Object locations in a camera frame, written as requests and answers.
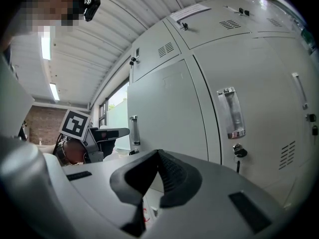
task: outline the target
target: chrome handle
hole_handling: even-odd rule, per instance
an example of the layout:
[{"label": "chrome handle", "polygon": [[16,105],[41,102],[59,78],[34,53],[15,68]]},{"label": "chrome handle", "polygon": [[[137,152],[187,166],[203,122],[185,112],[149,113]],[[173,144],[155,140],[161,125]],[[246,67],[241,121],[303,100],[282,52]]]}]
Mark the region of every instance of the chrome handle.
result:
[{"label": "chrome handle", "polygon": [[223,107],[228,139],[235,139],[246,134],[244,119],[234,87],[217,91]]},{"label": "chrome handle", "polygon": [[301,80],[299,78],[299,74],[298,73],[292,73],[292,76],[295,80],[295,84],[298,88],[298,91],[299,91],[299,96],[302,100],[302,103],[303,103],[303,109],[306,110],[308,108],[308,103],[307,103],[307,98],[306,98],[306,94],[305,94],[305,91],[304,91],[304,88],[303,88],[303,85],[301,83]]},{"label": "chrome handle", "polygon": [[131,139],[133,145],[140,145],[140,133],[139,133],[139,125],[138,125],[138,117],[137,115],[131,116],[130,121],[132,123],[132,133]]}]

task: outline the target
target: ventilation slot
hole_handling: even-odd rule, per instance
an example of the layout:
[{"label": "ventilation slot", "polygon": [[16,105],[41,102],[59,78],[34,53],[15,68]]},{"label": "ventilation slot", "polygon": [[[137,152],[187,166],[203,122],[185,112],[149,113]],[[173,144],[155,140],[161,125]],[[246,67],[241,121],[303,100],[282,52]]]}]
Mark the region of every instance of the ventilation slot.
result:
[{"label": "ventilation slot", "polygon": [[274,26],[280,26],[280,27],[281,27],[280,23],[279,23],[278,21],[276,21],[275,19],[273,19],[273,18],[267,18],[267,20],[268,20],[272,25],[274,25]]},{"label": "ventilation slot", "polygon": [[227,21],[222,21],[219,24],[221,24],[223,27],[225,27],[226,29],[232,29],[232,28],[238,28],[240,27],[239,24],[237,24],[235,21],[233,20],[227,20]]},{"label": "ventilation slot", "polygon": [[173,45],[171,44],[171,42],[169,42],[168,44],[165,45],[165,49],[167,53],[170,53],[171,51],[174,50]]},{"label": "ventilation slot", "polygon": [[295,155],[295,142],[293,141],[283,147],[281,149],[281,156],[279,161],[279,170],[283,169],[284,167],[290,165],[294,161]]},{"label": "ventilation slot", "polygon": [[165,55],[166,55],[165,48],[164,47],[160,48],[159,49],[159,57],[161,58],[161,57],[163,57]]}]

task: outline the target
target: ceiling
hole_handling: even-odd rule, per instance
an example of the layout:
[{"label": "ceiling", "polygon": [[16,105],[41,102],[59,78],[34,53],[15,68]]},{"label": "ceiling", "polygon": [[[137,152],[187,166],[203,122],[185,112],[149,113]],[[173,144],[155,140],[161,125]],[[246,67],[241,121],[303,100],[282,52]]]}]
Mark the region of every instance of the ceiling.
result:
[{"label": "ceiling", "polygon": [[53,101],[49,83],[62,103],[87,105],[124,51],[167,15],[205,0],[101,0],[91,22],[51,38],[51,60],[43,60],[40,37],[18,36],[12,64],[20,83],[36,99]]}]

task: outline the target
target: brick wall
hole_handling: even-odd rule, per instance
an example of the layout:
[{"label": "brick wall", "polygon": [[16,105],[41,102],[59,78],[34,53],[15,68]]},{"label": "brick wall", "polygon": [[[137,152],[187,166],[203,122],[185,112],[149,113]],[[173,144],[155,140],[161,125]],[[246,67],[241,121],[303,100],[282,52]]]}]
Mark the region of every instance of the brick wall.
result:
[{"label": "brick wall", "polygon": [[39,144],[39,138],[41,137],[43,145],[55,144],[66,111],[64,109],[32,106],[25,119],[30,130],[30,142]]}]

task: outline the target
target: fluorescent light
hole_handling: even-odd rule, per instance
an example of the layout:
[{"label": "fluorescent light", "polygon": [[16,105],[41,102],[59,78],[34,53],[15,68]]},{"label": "fluorescent light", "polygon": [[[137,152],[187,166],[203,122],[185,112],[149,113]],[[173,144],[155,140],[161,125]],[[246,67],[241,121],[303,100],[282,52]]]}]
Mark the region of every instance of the fluorescent light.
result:
[{"label": "fluorescent light", "polygon": [[50,37],[41,38],[42,57],[51,60],[51,40]]},{"label": "fluorescent light", "polygon": [[56,90],[56,85],[54,83],[50,83],[50,88],[51,88],[54,99],[59,101],[60,99],[59,99],[58,92]]}]

